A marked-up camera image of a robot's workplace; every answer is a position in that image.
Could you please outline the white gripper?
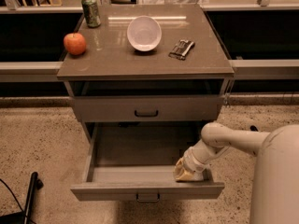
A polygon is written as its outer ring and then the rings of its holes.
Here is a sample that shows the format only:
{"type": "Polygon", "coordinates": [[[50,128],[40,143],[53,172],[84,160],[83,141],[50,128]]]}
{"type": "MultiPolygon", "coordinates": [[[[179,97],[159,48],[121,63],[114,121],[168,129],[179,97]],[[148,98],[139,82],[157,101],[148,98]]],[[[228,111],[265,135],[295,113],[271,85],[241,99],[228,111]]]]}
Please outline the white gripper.
{"type": "Polygon", "coordinates": [[[206,165],[197,160],[193,154],[193,147],[189,147],[174,168],[173,176],[176,181],[199,182],[204,180],[203,172],[206,165]]]}

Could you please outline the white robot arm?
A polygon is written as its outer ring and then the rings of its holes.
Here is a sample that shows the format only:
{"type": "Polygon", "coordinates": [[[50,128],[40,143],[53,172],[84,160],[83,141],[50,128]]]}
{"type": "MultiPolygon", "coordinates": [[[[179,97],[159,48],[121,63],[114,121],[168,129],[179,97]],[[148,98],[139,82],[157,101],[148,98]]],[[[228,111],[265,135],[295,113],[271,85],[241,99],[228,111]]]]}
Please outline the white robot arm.
{"type": "Polygon", "coordinates": [[[231,147],[256,158],[249,223],[299,224],[299,125],[267,133],[208,123],[176,163],[175,180],[201,181],[210,162],[231,147]]]}

